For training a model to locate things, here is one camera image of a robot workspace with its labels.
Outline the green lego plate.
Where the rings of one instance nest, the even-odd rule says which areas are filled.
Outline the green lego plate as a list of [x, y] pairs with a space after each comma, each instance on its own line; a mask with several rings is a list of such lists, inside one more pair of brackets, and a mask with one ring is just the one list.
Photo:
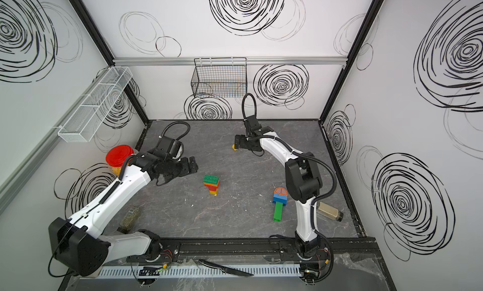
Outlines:
[[204, 184], [218, 184], [220, 182], [220, 178], [213, 175], [205, 175], [203, 179]]

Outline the orange round lego piece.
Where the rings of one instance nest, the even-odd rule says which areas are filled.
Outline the orange round lego piece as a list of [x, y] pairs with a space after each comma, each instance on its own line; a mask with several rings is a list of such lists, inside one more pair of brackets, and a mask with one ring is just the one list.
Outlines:
[[289, 194], [288, 194], [288, 191], [284, 188], [284, 187], [278, 187], [274, 190], [274, 195], [275, 196], [284, 196], [284, 197], [287, 197]]

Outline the light blue lego brick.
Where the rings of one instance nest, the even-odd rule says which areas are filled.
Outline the light blue lego brick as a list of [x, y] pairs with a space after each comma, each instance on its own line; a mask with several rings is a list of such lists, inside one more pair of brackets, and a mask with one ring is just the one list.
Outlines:
[[274, 195], [273, 195], [272, 202], [273, 202], [274, 204], [276, 204], [276, 203], [281, 203], [283, 206], [286, 206], [286, 205], [287, 205], [287, 202], [288, 202], [288, 196], [285, 196], [285, 195], [279, 195], [279, 194], [274, 194]]

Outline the green tall lego brick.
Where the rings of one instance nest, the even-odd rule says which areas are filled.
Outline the green tall lego brick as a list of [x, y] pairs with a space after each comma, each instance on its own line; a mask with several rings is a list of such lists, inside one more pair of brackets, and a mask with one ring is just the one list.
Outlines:
[[284, 204], [281, 202], [276, 202], [275, 203], [275, 209], [274, 209], [274, 221], [280, 223], [282, 220], [282, 214], [283, 214], [283, 208]]

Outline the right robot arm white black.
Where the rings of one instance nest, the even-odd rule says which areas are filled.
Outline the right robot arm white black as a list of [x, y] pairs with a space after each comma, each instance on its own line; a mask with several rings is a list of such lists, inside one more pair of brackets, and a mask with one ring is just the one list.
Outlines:
[[317, 162], [310, 160], [309, 156], [303, 156], [302, 152], [289, 146], [274, 132], [252, 138], [236, 135], [234, 148], [268, 152], [284, 165], [286, 189], [296, 202], [296, 250], [304, 260], [313, 257], [321, 242], [321, 237], [316, 233], [317, 220], [313, 206], [323, 186]]

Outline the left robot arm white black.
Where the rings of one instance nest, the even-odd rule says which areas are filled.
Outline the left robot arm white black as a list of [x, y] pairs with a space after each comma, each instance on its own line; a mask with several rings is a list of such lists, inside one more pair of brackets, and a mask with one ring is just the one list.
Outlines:
[[193, 156], [174, 160], [138, 153], [127, 157], [119, 177], [100, 195], [67, 219], [59, 217], [49, 225], [50, 259], [82, 277], [89, 277], [105, 263], [121, 258], [157, 261], [162, 256], [159, 235], [146, 229], [115, 236], [105, 236], [103, 232], [118, 211], [152, 180], [163, 176], [169, 183], [197, 170]]

